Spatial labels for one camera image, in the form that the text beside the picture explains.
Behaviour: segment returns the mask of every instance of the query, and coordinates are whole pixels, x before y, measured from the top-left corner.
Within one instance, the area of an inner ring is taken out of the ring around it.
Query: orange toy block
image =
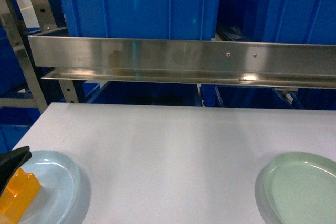
[[[34,174],[19,168],[0,197],[0,224],[17,224],[40,188]]]

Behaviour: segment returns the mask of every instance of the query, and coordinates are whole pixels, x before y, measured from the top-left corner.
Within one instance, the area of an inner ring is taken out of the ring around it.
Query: metal shelving rack
[[[76,80],[336,88],[334,45],[69,37],[48,0],[31,1],[44,28],[29,36],[35,63],[55,68],[43,79],[67,102],[83,100]]]
[[[48,107],[34,69],[33,57],[27,40],[28,31],[23,20],[15,12],[11,0],[0,0],[0,21],[17,56],[28,86],[34,98],[0,98],[0,106],[39,108]]]

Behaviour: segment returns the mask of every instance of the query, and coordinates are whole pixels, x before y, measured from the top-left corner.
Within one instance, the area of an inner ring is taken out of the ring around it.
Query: white tabletop
[[[336,161],[336,111],[54,103],[24,145],[78,164],[83,223],[262,224],[259,172],[288,151]]]

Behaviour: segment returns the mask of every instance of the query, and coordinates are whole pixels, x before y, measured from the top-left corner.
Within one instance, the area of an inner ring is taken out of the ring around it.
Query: blue storage container
[[[204,106],[253,109],[295,109],[272,88],[206,85]]]
[[[71,36],[210,40],[219,0],[62,0]]]
[[[40,115],[38,109],[0,108],[0,153],[10,151]]]
[[[299,89],[293,106],[307,110],[336,110],[335,89]]]
[[[335,0],[220,0],[218,20],[259,42],[336,44]]]
[[[107,83],[88,103],[202,106],[195,84],[119,81]]]
[[[26,81],[16,55],[0,28],[0,95]]]
[[[89,101],[94,94],[99,92],[100,90],[100,84],[99,83],[90,83],[90,82],[84,82],[83,83],[83,90],[85,94],[86,101]],[[66,102],[65,98],[62,98],[59,102]]]

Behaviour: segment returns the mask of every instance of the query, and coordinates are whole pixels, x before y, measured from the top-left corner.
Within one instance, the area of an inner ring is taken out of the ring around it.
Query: shelf
[[[29,36],[43,79],[336,88],[336,46]]]

